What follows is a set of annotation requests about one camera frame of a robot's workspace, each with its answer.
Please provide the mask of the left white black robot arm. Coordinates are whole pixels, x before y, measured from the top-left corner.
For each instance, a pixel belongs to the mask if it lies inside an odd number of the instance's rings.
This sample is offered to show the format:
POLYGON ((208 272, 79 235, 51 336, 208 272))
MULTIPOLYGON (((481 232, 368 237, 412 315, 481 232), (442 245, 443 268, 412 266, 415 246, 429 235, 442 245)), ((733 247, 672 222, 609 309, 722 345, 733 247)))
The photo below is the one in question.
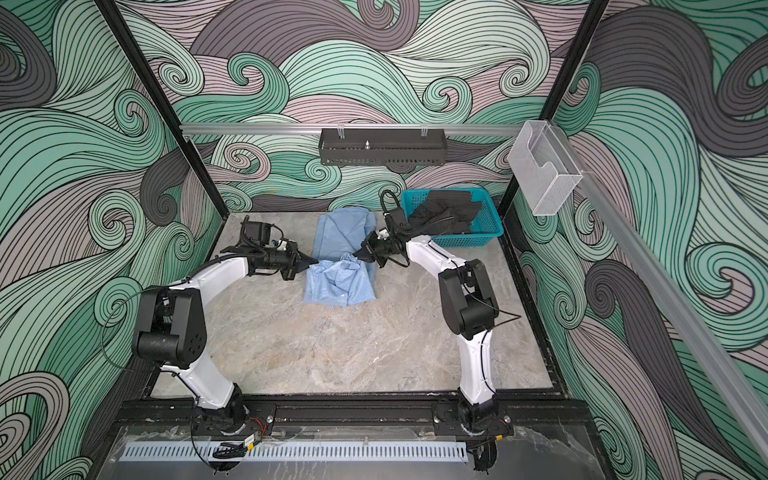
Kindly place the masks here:
POLYGON ((241 279, 277 272, 290 281, 317 262, 293 241, 276 247, 232 246, 171 285, 147 288, 139 298, 134 355, 175 374, 206 420, 226 434, 236 433, 247 409, 239 386, 219 371, 206 350, 205 307, 241 279))

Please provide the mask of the light blue long sleeve shirt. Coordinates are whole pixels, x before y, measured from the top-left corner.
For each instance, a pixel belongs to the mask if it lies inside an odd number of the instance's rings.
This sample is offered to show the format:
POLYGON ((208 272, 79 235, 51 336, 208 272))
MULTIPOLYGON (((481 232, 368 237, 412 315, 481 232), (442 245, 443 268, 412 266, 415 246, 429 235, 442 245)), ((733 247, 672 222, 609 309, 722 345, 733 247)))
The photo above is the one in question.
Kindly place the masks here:
POLYGON ((345 207, 324 214, 317 223, 303 301, 306 304, 347 307, 376 299, 376 266, 355 256, 376 227, 373 212, 345 207))

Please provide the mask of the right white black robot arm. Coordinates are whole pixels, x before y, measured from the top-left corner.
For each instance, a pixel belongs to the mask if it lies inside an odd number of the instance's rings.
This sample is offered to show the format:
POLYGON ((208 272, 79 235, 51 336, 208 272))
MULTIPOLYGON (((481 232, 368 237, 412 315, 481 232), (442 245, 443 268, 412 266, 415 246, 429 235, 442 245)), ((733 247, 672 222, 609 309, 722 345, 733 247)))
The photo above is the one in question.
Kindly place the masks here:
POLYGON ((402 240, 385 229, 368 235, 355 256, 383 267, 396 254, 420 265, 438 282, 443 318, 459 349, 458 418, 467 432, 479 435, 498 413, 491 341, 500 310, 487 269, 480 260, 450 253, 428 235, 402 240))

